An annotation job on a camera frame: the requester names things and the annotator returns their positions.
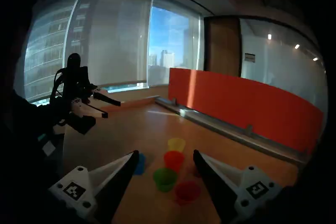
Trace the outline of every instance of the sky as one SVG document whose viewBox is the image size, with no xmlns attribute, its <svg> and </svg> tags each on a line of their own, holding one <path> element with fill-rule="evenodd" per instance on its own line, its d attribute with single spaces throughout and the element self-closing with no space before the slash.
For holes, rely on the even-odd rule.
<svg viewBox="0 0 336 224">
<path fill-rule="evenodd" d="M 149 54 L 156 54 L 159 64 L 162 50 L 174 52 L 175 65 L 180 65 L 183 62 L 184 30 L 188 28 L 187 17 L 153 7 L 150 20 Z"/>
</svg>

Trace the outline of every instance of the table surface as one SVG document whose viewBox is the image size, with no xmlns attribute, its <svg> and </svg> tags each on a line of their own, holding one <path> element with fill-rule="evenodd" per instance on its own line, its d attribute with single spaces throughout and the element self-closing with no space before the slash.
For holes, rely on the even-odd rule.
<svg viewBox="0 0 336 224">
<path fill-rule="evenodd" d="M 174 137 L 186 141 L 185 162 L 176 184 L 193 180 L 202 189 L 197 200 L 182 207 L 174 202 L 173 190 L 158 191 L 152 178 L 154 171 L 164 167 L 167 143 Z M 156 104 L 109 113 L 108 119 L 97 119 L 86 135 L 67 126 L 63 164 L 65 172 L 78 165 L 90 171 L 138 150 L 146 157 L 145 172 L 132 177 L 112 223 L 220 223 L 202 179 L 192 174 L 194 149 L 239 169 L 255 165 L 281 186 L 293 185 L 297 178 L 295 165 L 241 145 Z"/>
</svg>

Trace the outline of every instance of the orange panel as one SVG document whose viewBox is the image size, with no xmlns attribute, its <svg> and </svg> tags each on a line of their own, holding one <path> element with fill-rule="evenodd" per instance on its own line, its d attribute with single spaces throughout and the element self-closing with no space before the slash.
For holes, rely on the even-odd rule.
<svg viewBox="0 0 336 224">
<path fill-rule="evenodd" d="M 260 82 L 209 71 L 170 70 L 169 99 L 298 151 L 311 153 L 323 113 L 306 100 Z"/>
</svg>

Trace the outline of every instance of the blue cup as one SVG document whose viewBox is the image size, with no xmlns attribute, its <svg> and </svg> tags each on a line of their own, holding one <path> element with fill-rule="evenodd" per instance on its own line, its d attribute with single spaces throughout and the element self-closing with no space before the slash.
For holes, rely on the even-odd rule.
<svg viewBox="0 0 336 224">
<path fill-rule="evenodd" d="M 139 162 L 137 167 L 135 168 L 134 175 L 142 175 L 144 173 L 144 164 L 145 164 L 146 158 L 144 154 L 139 154 Z"/>
</svg>

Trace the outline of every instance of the green cup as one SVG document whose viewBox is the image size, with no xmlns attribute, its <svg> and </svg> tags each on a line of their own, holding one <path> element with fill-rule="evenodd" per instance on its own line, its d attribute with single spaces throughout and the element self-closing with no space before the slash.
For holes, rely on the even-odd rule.
<svg viewBox="0 0 336 224">
<path fill-rule="evenodd" d="M 177 173 L 169 168 L 160 168 L 154 172 L 153 178 L 159 191 L 169 192 L 174 188 Z"/>
</svg>

